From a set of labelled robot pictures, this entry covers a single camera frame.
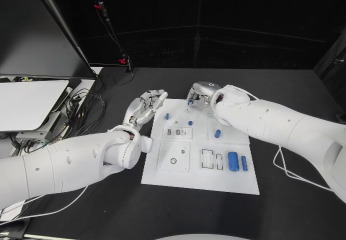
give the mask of robotic arm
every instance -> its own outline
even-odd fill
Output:
[[[211,107],[217,121],[252,138],[276,144],[314,165],[325,183],[346,202],[346,126],[259,100],[240,88],[195,82],[187,104]]]
[[[141,152],[151,151],[152,139],[138,131],[165,97],[164,90],[152,90],[135,98],[122,125],[106,133],[67,138],[30,154],[0,159],[0,210],[35,196],[80,189],[131,169]]]

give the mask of black tabletop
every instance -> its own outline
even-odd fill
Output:
[[[131,76],[123,68],[103,68],[116,82]],[[335,121],[341,114],[311,70],[136,68],[133,79],[115,86],[103,78],[105,116],[92,133],[122,123],[128,105],[146,90],[164,89],[168,98],[184,99],[194,82],[234,85],[259,99],[285,105],[317,118]],[[94,102],[89,119],[96,118]],[[139,133],[149,136],[152,121]],[[218,234],[253,240],[344,240],[346,203],[334,193],[291,179],[272,165],[278,147],[249,138],[259,195],[141,184],[145,154],[135,167],[92,184],[61,212],[31,219],[25,233],[82,240],[154,240],[181,234]],[[325,185],[308,161],[282,150],[286,168]],[[80,190],[44,196],[30,212],[60,209]]]

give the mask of computer monitor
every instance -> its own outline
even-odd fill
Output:
[[[1,4],[0,76],[94,78],[44,0]]]

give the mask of robotic hand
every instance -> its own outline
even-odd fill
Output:
[[[138,131],[167,97],[146,91],[125,112],[122,125],[107,132],[67,138],[35,152],[0,159],[0,210],[35,196],[69,192],[131,169],[152,139]]]
[[[250,93],[231,85],[220,88],[214,83],[195,82],[188,91],[187,104],[201,107],[210,105],[223,125],[301,155],[346,202],[346,126],[259,100],[252,95],[255,100],[250,100],[247,95]]]

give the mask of small blue object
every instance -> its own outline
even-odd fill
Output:
[[[220,134],[221,134],[221,131],[217,129],[217,130],[216,130],[216,133],[214,133],[214,137],[218,138],[218,137],[220,137]]]
[[[242,170],[247,171],[247,164],[246,164],[246,158],[244,156],[240,156],[240,164],[242,164]]]
[[[227,165],[229,171],[231,172],[239,171],[237,153],[234,151],[230,151],[227,153]]]

